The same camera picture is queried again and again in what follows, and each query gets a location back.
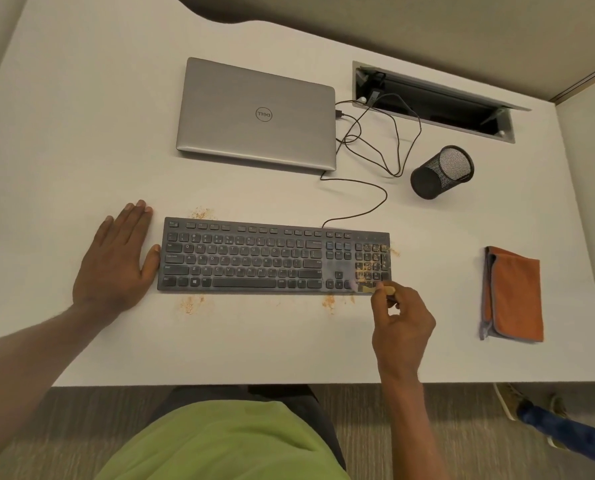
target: desk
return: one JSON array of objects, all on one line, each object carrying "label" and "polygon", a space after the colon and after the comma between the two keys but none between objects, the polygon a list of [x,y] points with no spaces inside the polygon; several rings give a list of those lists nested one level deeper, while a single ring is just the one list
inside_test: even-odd
[{"label": "desk", "polygon": [[[399,180],[341,151],[337,176],[389,192],[344,225],[390,232],[394,279],[435,315],[423,381],[595,381],[595,286],[552,104],[271,23],[209,22],[176,0],[24,8],[0,68],[0,336],[69,305],[100,220],[129,200],[155,208],[150,246],[165,216],[317,226],[381,199],[368,186],[178,153],[189,56],[326,84],[338,100],[350,98],[359,61],[530,108],[513,114],[516,144],[424,125]],[[406,149],[416,123],[398,126]],[[394,165],[390,120],[371,113],[363,129]],[[422,201],[410,170],[446,144],[470,153],[475,176]],[[541,260],[545,343],[479,340],[488,244]],[[153,286],[57,384],[376,382],[372,330],[364,296],[171,296]]]}]

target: gray carpet floor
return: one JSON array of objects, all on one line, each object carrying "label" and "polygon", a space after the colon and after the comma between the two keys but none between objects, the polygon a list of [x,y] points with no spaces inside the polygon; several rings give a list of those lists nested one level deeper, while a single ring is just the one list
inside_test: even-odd
[{"label": "gray carpet floor", "polygon": [[[89,480],[144,425],[168,387],[54,388],[0,457],[0,479]],[[379,386],[318,385],[353,480],[391,478],[389,422]],[[526,385],[536,403],[560,392],[595,426],[595,384]],[[429,385],[427,407],[454,479],[595,480],[595,463],[551,448],[506,419],[488,384]]]}]

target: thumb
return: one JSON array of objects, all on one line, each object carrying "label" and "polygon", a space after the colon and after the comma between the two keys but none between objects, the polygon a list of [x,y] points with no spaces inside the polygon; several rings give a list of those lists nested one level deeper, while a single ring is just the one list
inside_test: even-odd
[{"label": "thumb", "polygon": [[388,302],[382,283],[377,284],[377,290],[375,290],[371,297],[371,308],[373,308],[373,319],[375,320],[376,327],[389,323]]},{"label": "thumb", "polygon": [[142,281],[150,285],[155,279],[157,270],[160,267],[160,245],[156,244],[148,250],[144,265],[142,266]]}]

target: laptop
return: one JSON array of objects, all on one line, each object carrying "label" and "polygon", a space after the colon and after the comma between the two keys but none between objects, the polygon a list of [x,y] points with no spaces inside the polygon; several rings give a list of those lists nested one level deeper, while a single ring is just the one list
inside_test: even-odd
[{"label": "laptop", "polygon": [[335,170],[335,90],[191,57],[177,149]]}]

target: hand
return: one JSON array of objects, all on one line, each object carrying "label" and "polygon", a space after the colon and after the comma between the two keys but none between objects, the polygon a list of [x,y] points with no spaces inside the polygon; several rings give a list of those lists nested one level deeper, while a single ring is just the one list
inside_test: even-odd
[{"label": "hand", "polygon": [[[395,288],[394,297],[387,297],[384,286]],[[398,315],[389,315],[388,309],[393,305],[399,309]],[[377,284],[377,290],[371,297],[371,307],[375,319],[373,350],[382,383],[417,382],[417,372],[435,328],[435,318],[426,309],[417,291],[395,282]]]},{"label": "hand", "polygon": [[117,219],[108,216],[102,222],[73,285],[75,306],[93,306],[112,321],[142,299],[160,265],[156,244],[139,268],[152,217],[153,209],[140,200],[136,205],[126,204]]}]

